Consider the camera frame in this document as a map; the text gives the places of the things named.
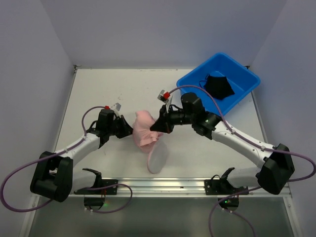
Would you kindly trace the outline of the aluminium mounting rail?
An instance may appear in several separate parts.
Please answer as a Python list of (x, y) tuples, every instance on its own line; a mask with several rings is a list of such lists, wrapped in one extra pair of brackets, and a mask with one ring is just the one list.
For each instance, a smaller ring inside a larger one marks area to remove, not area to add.
[[(141, 197), (203, 197), (204, 178), (102, 178), (88, 172), (88, 177), (75, 177), (74, 180), (66, 179), (54, 181), (50, 175), (47, 180), (38, 180), (32, 187), (32, 193), (63, 202), (71, 195), (110, 196), (128, 195), (132, 190), (134, 196)], [(243, 195), (250, 194), (251, 185), (243, 185), (240, 188), (221, 186), (227, 196), (242, 192)]]

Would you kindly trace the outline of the pink bra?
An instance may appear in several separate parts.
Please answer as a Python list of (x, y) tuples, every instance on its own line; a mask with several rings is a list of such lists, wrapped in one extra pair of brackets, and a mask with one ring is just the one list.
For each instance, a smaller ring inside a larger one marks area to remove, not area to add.
[(132, 132), (134, 143), (142, 152), (148, 154), (162, 136), (162, 133), (150, 131), (150, 127), (156, 122), (156, 120), (148, 111), (137, 111), (135, 115), (136, 119), (133, 123)]

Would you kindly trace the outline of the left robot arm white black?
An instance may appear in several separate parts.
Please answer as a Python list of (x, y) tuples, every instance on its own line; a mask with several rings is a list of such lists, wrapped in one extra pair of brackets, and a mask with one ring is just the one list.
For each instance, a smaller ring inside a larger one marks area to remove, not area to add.
[(80, 139), (62, 150), (40, 155), (30, 191), (63, 202), (69, 194), (78, 190), (100, 190), (103, 184), (101, 172), (90, 168), (74, 172), (74, 167), (107, 143), (111, 136), (121, 139), (130, 136), (132, 132), (124, 116), (115, 110), (102, 109), (98, 119), (89, 129), (84, 130)]

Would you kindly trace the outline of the black bra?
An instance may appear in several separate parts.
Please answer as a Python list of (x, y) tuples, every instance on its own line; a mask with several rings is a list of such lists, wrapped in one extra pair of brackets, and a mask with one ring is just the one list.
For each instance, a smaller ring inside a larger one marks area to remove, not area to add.
[(208, 74), (205, 79), (199, 81), (199, 85), (218, 100), (224, 100), (229, 96), (235, 95), (226, 77), (215, 77)]

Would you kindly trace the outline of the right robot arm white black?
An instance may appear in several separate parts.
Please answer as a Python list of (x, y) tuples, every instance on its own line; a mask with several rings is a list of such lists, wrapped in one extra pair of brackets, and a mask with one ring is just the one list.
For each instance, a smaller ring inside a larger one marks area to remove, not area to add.
[(172, 97), (161, 91), (158, 99), (164, 105), (151, 131), (171, 133), (176, 125), (190, 124), (200, 136), (222, 143), (244, 157), (255, 167), (236, 169), (231, 167), (219, 179), (205, 180), (207, 195), (231, 195), (260, 186), (270, 194), (278, 195), (294, 173), (289, 148), (283, 144), (274, 147), (239, 131), (215, 113), (208, 112), (193, 92), (181, 96), (182, 107), (173, 110)]

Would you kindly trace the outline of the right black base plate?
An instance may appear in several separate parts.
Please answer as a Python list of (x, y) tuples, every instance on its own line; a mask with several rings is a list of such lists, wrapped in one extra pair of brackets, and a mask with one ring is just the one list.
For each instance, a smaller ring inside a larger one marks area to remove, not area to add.
[(221, 186), (220, 176), (217, 174), (213, 175), (210, 179), (204, 180), (204, 190), (207, 196), (225, 194), (225, 190)]

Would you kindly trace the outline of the white mesh laundry bag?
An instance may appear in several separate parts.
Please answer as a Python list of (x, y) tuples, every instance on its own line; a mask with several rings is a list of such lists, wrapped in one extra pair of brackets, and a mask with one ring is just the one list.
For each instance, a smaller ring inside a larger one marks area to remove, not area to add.
[(162, 141), (157, 141), (150, 150), (147, 159), (147, 169), (151, 174), (158, 174), (161, 172), (166, 164), (169, 156), (167, 145)]

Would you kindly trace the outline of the blue plastic tub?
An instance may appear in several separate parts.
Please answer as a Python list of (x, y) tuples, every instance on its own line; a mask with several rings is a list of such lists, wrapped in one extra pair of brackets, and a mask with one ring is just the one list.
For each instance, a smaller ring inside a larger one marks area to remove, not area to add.
[(227, 114), (260, 84), (260, 78), (225, 53), (216, 53), (180, 78), (181, 94), (193, 92), (207, 111)]

